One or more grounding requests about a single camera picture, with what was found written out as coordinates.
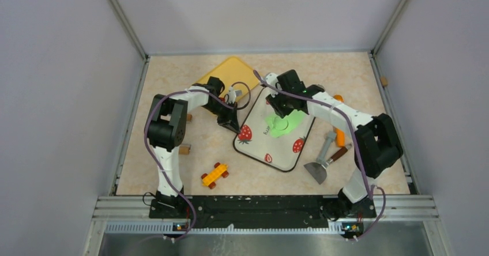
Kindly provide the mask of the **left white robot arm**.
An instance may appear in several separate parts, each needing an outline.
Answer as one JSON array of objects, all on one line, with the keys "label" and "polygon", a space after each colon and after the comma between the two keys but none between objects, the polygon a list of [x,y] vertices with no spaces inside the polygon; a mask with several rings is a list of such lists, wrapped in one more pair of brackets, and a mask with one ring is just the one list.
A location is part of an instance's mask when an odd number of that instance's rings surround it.
[{"label": "left white robot arm", "polygon": [[226,88],[219,78],[210,77],[206,84],[154,96],[144,127],[144,141],[158,168],[155,202],[170,217],[179,217],[185,210],[179,149],[185,138],[188,113],[202,107],[216,115],[219,126],[237,133],[240,126],[236,100],[241,95],[242,91],[233,86]]}]

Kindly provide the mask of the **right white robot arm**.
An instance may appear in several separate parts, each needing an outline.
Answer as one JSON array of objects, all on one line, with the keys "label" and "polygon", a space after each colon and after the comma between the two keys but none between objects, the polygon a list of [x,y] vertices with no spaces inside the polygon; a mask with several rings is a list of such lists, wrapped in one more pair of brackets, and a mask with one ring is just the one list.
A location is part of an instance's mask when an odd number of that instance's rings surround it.
[{"label": "right white robot arm", "polygon": [[270,89],[266,101],[279,117],[303,112],[349,134],[356,169],[328,209],[336,217],[353,217],[365,199],[373,198],[376,179],[404,154],[392,118],[386,113],[374,116],[351,108],[320,85],[305,86],[295,70],[269,73],[260,83]]}]

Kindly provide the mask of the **white strawberry tray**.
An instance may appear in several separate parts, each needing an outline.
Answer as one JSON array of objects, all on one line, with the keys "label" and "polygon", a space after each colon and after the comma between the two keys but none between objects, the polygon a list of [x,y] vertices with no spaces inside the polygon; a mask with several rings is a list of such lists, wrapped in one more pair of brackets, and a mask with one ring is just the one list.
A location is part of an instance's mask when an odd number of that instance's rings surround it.
[{"label": "white strawberry tray", "polygon": [[269,88],[262,88],[233,140],[234,149],[281,172],[292,171],[302,153],[314,117],[294,110],[279,117],[266,100]]}]

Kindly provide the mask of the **round green dough wrapper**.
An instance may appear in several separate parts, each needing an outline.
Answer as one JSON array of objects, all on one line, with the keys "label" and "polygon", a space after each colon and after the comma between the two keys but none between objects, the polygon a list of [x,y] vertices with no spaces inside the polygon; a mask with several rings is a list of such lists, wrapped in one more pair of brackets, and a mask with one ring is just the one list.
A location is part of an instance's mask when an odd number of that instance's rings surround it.
[{"label": "round green dough wrapper", "polygon": [[282,119],[277,117],[273,121],[273,128],[279,133],[286,132],[289,126],[289,122],[287,119]]}]

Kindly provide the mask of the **wooden rolling pin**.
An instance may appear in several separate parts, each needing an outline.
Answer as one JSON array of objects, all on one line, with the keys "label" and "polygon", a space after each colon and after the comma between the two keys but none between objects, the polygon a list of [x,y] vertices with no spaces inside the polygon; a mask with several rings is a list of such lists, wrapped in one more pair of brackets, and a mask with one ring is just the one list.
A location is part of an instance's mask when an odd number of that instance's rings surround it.
[{"label": "wooden rolling pin", "polygon": [[[191,122],[193,116],[192,114],[187,114],[186,117],[186,122],[189,123]],[[181,144],[179,147],[179,154],[180,155],[189,155],[191,151],[191,145],[190,144]]]}]

